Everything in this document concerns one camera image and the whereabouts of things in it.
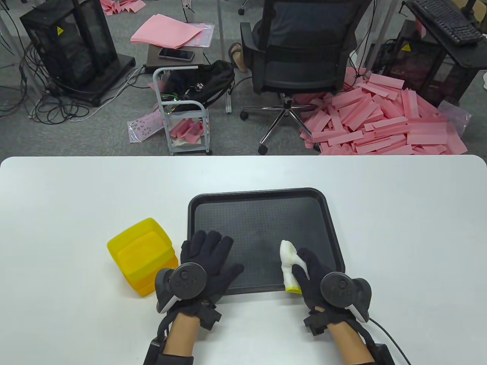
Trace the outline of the person's left hand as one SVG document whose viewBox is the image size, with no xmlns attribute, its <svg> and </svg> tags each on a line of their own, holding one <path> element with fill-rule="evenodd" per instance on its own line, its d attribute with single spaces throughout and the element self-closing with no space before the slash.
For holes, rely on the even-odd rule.
<svg viewBox="0 0 487 365">
<path fill-rule="evenodd" d="M 236 263 L 224 269 L 233 246 L 233 239 L 217 231 L 194 233 L 181 246 L 181 263 L 197 263 L 207 274 L 207 283 L 197 297 L 178 302 L 179 311 L 195 317 L 204 304 L 215 306 L 229 286 L 243 273 L 243 264 Z"/>
</svg>

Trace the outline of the person's right hand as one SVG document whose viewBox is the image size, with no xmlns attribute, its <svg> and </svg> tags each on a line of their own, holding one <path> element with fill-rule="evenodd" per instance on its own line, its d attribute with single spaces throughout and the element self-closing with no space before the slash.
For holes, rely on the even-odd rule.
<svg viewBox="0 0 487 365">
<path fill-rule="evenodd" d="M 315 253 L 307 248 L 300 248 L 297 255 L 307 266 L 307 273 L 297 264 L 292 266 L 292 274 L 301 287 L 304 302 L 310 310 L 306 322 L 315 322 L 315 327 L 327 327 L 329 324 L 348 320 L 356 321 L 350 310 L 332 305 L 321 293 L 321 282 L 325 275 L 331 273 L 331 269 L 322 265 Z"/>
</svg>

